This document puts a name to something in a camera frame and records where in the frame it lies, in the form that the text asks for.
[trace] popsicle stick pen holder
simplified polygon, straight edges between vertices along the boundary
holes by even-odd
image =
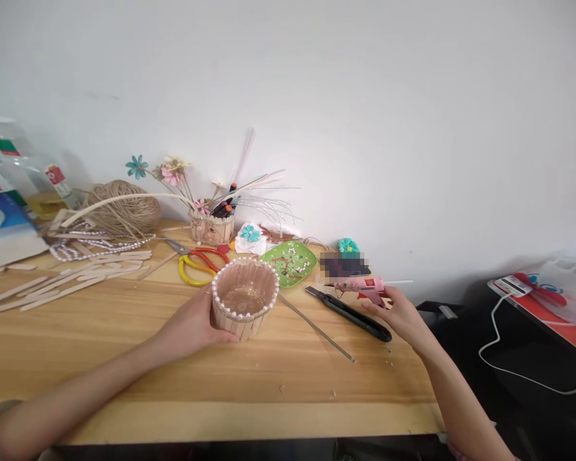
[[[279,280],[268,263],[244,257],[231,261],[211,283],[218,328],[240,341],[255,336],[275,304]]]
[[[235,229],[234,214],[227,218],[215,218],[190,210],[188,216],[192,222],[192,238],[195,241],[214,246],[230,243]]]

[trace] green plate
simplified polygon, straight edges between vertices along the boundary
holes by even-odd
[[[309,248],[294,240],[273,247],[260,259],[272,265],[280,276],[280,287],[282,288],[291,287],[303,280],[318,262],[316,255]]]

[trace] plastic bag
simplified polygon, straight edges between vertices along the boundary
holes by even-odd
[[[515,274],[553,314],[576,325],[576,258],[562,256]]]

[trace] white wall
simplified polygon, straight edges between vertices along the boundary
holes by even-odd
[[[0,115],[82,187],[228,181],[254,125],[245,177],[417,302],[576,255],[576,1],[0,0]]]

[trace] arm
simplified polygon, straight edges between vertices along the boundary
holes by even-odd
[[[211,327],[209,291],[199,290],[144,343],[1,414],[0,456],[38,456],[145,373],[211,344],[236,343],[235,335]]]
[[[440,346],[409,299],[386,287],[391,310],[364,302],[363,307],[384,319],[422,359],[440,406],[448,438],[466,456],[477,461],[515,461],[465,378]]]

